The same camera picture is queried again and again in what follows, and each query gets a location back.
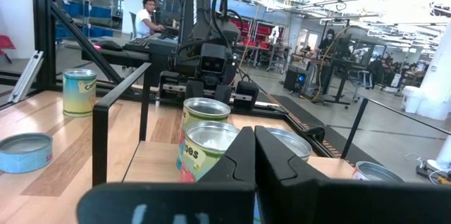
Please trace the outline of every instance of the white shirt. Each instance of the white shirt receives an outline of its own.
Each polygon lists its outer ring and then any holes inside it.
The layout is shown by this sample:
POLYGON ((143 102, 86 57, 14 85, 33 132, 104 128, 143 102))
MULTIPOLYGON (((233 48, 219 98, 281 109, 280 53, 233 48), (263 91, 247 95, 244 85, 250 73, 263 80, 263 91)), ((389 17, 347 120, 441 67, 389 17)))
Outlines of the white shirt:
POLYGON ((135 21, 135 27, 136 27, 136 37, 146 37, 150 34, 153 34, 154 31, 150 29, 150 27, 147 27, 146 23, 144 23, 144 19, 148 19, 152 21, 152 16, 150 15, 147 10, 141 9, 136 13, 136 21, 135 21))

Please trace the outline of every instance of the can label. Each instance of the can label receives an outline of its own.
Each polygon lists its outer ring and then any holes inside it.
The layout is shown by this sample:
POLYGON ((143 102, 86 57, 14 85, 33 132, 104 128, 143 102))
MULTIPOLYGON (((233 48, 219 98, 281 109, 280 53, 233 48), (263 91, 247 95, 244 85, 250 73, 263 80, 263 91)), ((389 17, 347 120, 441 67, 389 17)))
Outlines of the can label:
POLYGON ((360 171, 357 168, 354 169, 354 173, 352 174, 352 179, 354 179, 354 180, 366 180, 366 181, 369 180, 364 175, 362 175, 362 173, 360 173, 360 171))
POLYGON ((182 157, 181 182, 196 182, 219 161, 223 153, 210 152, 185 139, 182 157))
POLYGON ((192 123, 196 123, 196 122, 202 122, 202 121, 216 121, 216 122, 221 122, 221 123, 227 123, 228 122, 228 116, 224 116, 222 118, 211 118, 208 116, 197 116, 197 115, 192 115, 190 112, 188 112, 186 107, 183 107, 183 114, 182 114, 182 129, 180 130, 180 138, 179 138, 179 142, 178 142, 178 155, 177 155, 177 160, 176 160, 176 164, 177 167, 179 167, 179 163, 182 162, 183 159, 183 152, 185 151, 185 130, 188 127, 188 125, 191 125, 192 123))
POLYGON ((96 79, 63 77, 63 112, 67 116, 90 116, 96 102, 96 79))

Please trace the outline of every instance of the gray floor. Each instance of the gray floor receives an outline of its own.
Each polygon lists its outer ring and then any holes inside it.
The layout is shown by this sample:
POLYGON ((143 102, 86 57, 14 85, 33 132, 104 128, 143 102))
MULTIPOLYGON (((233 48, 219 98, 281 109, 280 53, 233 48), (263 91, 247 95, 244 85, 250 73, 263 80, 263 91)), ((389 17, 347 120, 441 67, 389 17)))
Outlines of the gray floor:
MULTIPOLYGON (((26 63, 26 60, 13 60, 13 64, 0 63, 0 70, 22 72, 26 63)), ((64 45, 61 45, 57 53, 57 72, 75 67, 95 70, 98 72, 98 78, 100 80, 107 80, 95 64, 81 60, 80 51, 67 49, 64 45)), ((121 66, 113 67, 121 76, 130 74, 129 70, 124 71, 121 66)), ((285 75, 275 72, 267 73, 263 68, 250 68, 246 64, 242 66, 242 69, 248 72, 250 77, 269 94, 289 96, 303 109, 317 117, 322 123, 331 126, 343 137, 348 137, 360 102, 356 104, 352 103, 347 110, 345 110, 343 105, 338 104, 328 106, 313 104, 305 99, 290 95, 286 89, 283 89, 279 80, 283 80, 285 75)), ((339 82, 339 79, 334 78, 332 86, 338 86, 339 82)), ((11 87, 9 86, 0 85, 0 93, 10 89, 11 87)), ((345 90, 354 90, 350 82, 346 82, 345 90)), ((332 88, 330 90, 331 94, 334 91, 336 89, 332 88)), ((397 110, 400 109, 402 98, 396 97, 394 94, 381 92, 378 87, 370 90, 360 89, 359 94, 397 110)), ((346 94, 344 100, 350 101, 351 96, 351 94, 346 94)), ((1 97, 0 105, 7 98, 8 95, 1 97)), ((446 121, 436 121, 421 116, 411 116, 445 130, 451 130, 451 119, 449 118, 446 121)), ((435 158, 443 145, 444 139, 445 135, 442 133, 436 132, 408 118, 399 116, 375 104, 369 104, 354 138, 354 143, 384 166, 395 171, 406 181, 424 182, 425 180, 417 176, 414 171, 416 166, 414 158, 407 160, 404 156, 409 153, 418 153, 425 157, 435 158)))

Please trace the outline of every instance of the keyboard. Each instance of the keyboard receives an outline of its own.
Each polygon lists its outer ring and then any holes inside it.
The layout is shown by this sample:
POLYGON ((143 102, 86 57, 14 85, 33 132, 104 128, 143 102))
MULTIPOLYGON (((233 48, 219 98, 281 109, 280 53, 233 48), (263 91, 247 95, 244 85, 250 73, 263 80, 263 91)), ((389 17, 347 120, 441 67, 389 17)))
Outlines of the keyboard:
POLYGON ((149 43, 146 42, 144 38, 135 38, 134 40, 125 44, 124 49, 128 51, 137 51, 145 53, 150 52, 149 43))

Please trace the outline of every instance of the red chair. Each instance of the red chair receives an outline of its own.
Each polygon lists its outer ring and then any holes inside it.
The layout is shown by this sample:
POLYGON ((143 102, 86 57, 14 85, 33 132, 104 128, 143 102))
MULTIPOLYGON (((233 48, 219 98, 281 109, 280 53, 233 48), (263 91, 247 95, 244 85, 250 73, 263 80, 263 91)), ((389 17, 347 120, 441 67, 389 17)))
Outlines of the red chair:
POLYGON ((2 49, 16 49, 11 39, 6 35, 0 35, 0 56, 5 56, 9 63, 13 63, 8 57, 8 54, 2 51, 2 49))

